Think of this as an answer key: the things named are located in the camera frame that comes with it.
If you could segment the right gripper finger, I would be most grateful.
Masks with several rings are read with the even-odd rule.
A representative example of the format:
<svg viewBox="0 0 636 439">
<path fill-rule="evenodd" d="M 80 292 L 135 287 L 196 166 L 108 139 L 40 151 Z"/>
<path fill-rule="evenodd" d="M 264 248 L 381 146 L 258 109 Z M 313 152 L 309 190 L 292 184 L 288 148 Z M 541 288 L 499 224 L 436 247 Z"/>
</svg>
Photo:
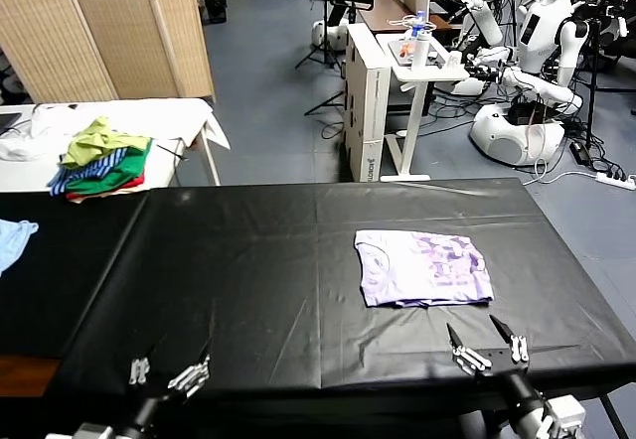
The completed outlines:
<svg viewBox="0 0 636 439">
<path fill-rule="evenodd" d="M 452 358 L 454 362 L 467 374 L 484 373 L 491 368 L 491 361 L 466 347 L 450 324 L 446 324 Z"/>
<path fill-rule="evenodd" d="M 509 346 L 513 363 L 527 363 L 529 361 L 529 351 L 527 338 L 517 335 L 512 329 L 494 315 L 489 316 L 497 332 Z"/>
</svg>

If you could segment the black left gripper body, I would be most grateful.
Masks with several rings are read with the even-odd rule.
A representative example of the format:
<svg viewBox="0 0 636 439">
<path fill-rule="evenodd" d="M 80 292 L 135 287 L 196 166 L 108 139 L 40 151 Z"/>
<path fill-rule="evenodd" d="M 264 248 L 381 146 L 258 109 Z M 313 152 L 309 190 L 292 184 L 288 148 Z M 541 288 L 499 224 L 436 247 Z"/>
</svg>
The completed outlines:
<svg viewBox="0 0 636 439">
<path fill-rule="evenodd" d="M 157 396 L 144 397 L 137 401 L 132 412 L 116 426 L 117 438 L 155 438 L 154 420 L 166 408 L 183 404 L 184 392 L 168 392 Z"/>
</svg>

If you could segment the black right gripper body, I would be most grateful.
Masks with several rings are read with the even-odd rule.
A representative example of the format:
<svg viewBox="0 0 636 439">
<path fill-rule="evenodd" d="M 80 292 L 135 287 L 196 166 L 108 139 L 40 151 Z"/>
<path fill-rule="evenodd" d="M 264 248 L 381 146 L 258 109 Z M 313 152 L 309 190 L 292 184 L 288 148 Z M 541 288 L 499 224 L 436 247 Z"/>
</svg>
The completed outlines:
<svg viewBox="0 0 636 439">
<path fill-rule="evenodd" d="M 542 395 L 528 379 L 528 363 L 515 364 L 512 354 L 505 349 L 478 350 L 477 353 L 491 363 L 476 373 L 477 382 L 503 398 L 512 424 L 519 423 L 537 409 L 544 409 Z"/>
</svg>

